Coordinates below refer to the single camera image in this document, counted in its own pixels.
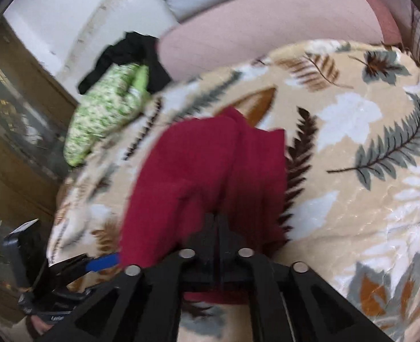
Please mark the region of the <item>left hand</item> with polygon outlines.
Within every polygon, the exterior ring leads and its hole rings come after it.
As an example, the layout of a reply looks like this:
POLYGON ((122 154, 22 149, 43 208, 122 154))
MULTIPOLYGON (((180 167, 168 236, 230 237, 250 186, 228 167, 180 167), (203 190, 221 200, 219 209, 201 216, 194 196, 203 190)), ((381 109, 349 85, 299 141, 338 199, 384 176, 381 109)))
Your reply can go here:
POLYGON ((37 315, 28 315, 25 317, 25 325, 33 341, 40 338, 40 336, 47 333, 54 326, 53 323, 46 323, 37 315))

